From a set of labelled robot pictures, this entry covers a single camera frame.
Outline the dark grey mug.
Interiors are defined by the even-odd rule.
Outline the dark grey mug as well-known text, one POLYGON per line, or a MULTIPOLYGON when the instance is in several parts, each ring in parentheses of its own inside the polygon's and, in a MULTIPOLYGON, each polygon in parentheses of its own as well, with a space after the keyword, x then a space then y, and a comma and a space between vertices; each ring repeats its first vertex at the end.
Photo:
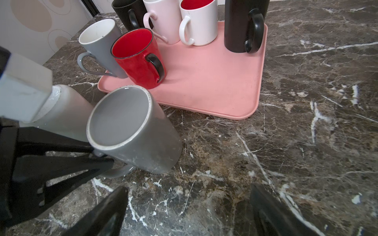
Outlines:
POLYGON ((182 139, 148 90, 131 85, 103 97, 86 128, 97 156, 107 155, 124 166, 102 174, 118 178, 139 168, 152 174, 171 170, 182 153, 182 139))

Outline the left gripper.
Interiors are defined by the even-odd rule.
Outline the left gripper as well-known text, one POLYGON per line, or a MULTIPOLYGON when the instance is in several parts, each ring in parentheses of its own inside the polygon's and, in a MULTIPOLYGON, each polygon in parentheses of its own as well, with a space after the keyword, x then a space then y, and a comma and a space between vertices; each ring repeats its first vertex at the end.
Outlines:
POLYGON ((114 165, 109 158, 38 155, 93 150, 88 142, 39 128, 1 124, 1 227, 38 217, 114 165))

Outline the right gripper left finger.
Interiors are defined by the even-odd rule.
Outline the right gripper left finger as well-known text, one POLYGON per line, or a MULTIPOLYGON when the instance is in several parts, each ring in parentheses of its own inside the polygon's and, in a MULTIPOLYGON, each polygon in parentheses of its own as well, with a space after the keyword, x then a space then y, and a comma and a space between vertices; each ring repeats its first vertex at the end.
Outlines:
POLYGON ((64 236, 118 236, 128 205, 128 188, 120 186, 88 212, 64 236))

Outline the grey mug white interior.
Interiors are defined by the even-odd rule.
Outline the grey mug white interior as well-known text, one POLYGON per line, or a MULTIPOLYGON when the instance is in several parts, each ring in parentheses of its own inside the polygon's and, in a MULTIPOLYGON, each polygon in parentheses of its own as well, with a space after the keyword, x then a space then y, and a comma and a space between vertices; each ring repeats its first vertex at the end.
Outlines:
POLYGON ((87 50, 87 52, 78 56, 78 66, 89 74, 112 76, 120 79, 128 78, 126 72, 111 54, 114 42, 121 36, 122 32, 113 19, 100 20, 87 27, 78 38, 79 43, 87 50), (85 57, 95 59, 108 72, 96 72, 86 69, 83 65, 85 57))

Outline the white mug front row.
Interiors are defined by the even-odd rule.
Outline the white mug front row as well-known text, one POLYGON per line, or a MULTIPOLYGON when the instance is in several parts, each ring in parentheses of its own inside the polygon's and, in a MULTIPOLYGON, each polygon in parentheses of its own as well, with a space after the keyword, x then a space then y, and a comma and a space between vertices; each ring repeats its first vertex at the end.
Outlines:
POLYGON ((179 36, 187 46, 204 46, 218 36, 218 1, 183 0, 179 36))

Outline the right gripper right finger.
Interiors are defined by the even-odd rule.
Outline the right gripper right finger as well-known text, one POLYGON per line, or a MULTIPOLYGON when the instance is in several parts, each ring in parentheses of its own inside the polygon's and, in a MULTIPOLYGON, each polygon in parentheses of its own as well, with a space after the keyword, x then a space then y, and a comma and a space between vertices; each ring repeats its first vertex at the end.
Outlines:
POLYGON ((250 204, 259 236, 323 236, 300 215, 280 203, 260 185, 251 185, 250 204))

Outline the black mug white rim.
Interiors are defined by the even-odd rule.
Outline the black mug white rim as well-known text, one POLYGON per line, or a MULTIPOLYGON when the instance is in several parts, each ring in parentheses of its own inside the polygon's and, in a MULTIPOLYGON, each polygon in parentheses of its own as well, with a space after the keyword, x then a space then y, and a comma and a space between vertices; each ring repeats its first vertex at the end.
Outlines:
POLYGON ((224 45, 234 53, 256 53, 263 42, 269 0, 225 2, 224 45))

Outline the white ribbed mug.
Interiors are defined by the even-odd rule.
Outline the white ribbed mug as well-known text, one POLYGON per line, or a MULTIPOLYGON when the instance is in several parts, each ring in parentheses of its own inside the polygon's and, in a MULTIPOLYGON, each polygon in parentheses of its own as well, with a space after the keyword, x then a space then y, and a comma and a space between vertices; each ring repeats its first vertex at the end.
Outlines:
POLYGON ((65 137, 88 142, 86 128, 93 110, 76 90, 67 85, 54 85, 49 98, 31 123, 20 127, 36 127, 65 137))

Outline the black mug white base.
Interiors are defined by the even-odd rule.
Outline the black mug white base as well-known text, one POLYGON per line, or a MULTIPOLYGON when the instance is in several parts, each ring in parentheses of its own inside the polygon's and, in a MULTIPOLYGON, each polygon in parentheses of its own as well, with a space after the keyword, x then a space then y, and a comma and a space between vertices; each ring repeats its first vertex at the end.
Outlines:
POLYGON ((114 0, 112 7, 128 31, 144 27, 147 10, 143 0, 114 0))

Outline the pink mug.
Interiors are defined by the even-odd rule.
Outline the pink mug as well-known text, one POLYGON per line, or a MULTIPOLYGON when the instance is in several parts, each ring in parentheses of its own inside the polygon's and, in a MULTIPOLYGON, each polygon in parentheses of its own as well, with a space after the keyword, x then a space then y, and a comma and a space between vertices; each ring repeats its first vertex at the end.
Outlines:
POLYGON ((179 26, 182 21, 177 0, 145 1, 147 13, 144 14, 144 27, 168 45, 180 41, 179 26))

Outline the red mug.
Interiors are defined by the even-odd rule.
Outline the red mug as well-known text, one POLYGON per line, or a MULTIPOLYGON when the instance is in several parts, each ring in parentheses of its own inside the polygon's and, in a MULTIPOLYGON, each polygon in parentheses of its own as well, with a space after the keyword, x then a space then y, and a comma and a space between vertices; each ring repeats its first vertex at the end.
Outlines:
POLYGON ((167 75, 162 55, 153 32, 138 28, 121 35, 110 49, 112 57, 139 86, 152 89, 167 75))

